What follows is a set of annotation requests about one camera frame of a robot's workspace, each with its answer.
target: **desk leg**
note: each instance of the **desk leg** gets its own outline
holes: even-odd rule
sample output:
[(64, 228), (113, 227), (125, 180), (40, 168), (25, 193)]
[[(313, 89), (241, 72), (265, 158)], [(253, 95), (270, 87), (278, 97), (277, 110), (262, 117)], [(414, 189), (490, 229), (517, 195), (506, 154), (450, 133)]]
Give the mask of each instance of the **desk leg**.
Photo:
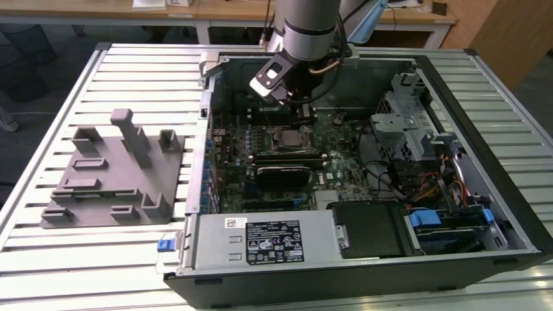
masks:
[(425, 49), (439, 49), (439, 46), (446, 38), (449, 29), (450, 25), (435, 26), (434, 31), (431, 32), (426, 44), (423, 46)]
[(197, 42), (199, 44), (209, 44), (209, 21), (195, 21)]
[(74, 34), (77, 37), (82, 37), (85, 35), (85, 26), (84, 25), (70, 25), (72, 31), (74, 31)]

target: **cardboard box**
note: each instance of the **cardboard box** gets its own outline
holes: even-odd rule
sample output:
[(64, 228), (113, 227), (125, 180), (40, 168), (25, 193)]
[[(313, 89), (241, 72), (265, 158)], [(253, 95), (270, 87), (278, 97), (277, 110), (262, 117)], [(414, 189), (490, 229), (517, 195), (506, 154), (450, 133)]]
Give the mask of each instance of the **cardboard box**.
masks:
[(166, 0), (167, 5), (190, 6), (193, 0)]

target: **wooden desk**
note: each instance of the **wooden desk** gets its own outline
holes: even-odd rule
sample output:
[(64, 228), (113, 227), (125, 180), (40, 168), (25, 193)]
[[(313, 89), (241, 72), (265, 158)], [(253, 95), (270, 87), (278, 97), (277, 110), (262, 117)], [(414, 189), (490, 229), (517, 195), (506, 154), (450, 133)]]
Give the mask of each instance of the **wooden desk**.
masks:
[[(199, 44), (209, 44), (209, 27), (262, 27), (265, 10), (266, 0), (194, 0), (151, 12), (133, 12), (131, 0), (0, 0), (0, 23), (193, 26)], [(405, 8), (385, 11), (375, 29), (430, 32), (425, 47), (437, 49), (455, 22), (453, 15)]]
[[(431, 0), (423, 0), (423, 6), (430, 5)], [(202, 27), (262, 27), (265, 13), (265, 0), (199, 0), (195, 18)], [(401, 8), (394, 12), (385, 10), (375, 30), (430, 32), (423, 47), (437, 49), (455, 23), (457, 18), (450, 13), (439, 16), (421, 12), (421, 8)]]
[[(425, 0), (423, 6), (430, 6), (431, 0)], [(419, 8), (395, 9), (395, 20), (401, 24), (450, 24), (457, 23), (455, 17), (439, 16), (431, 13), (421, 13)], [(263, 21), (266, 12), (266, 0), (199, 0), (197, 18), (209, 20), (245, 20)], [(381, 24), (394, 23), (391, 10), (385, 10), (379, 18)]]
[(189, 7), (166, 6), (163, 11), (133, 12), (131, 0), (0, 0), (0, 16), (167, 19), (171, 14), (185, 14), (194, 18), (198, 4), (195, 0)]

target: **power supply label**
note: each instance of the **power supply label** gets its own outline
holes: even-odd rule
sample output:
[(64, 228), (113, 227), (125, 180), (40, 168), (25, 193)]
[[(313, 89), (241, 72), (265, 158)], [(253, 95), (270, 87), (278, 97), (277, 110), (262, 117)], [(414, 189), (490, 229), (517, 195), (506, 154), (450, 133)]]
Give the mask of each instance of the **power supply label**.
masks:
[(247, 222), (245, 235), (247, 264), (286, 264), (303, 261), (298, 220)]

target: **motherboard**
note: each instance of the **motherboard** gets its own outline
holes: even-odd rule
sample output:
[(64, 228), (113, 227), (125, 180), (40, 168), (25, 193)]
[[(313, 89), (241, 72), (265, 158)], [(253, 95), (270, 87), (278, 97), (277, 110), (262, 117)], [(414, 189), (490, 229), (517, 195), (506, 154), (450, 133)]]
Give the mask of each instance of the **motherboard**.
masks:
[(338, 109), (307, 114), (295, 125), (257, 107), (214, 115), (221, 213), (325, 209), (374, 196), (357, 156), (366, 124)]

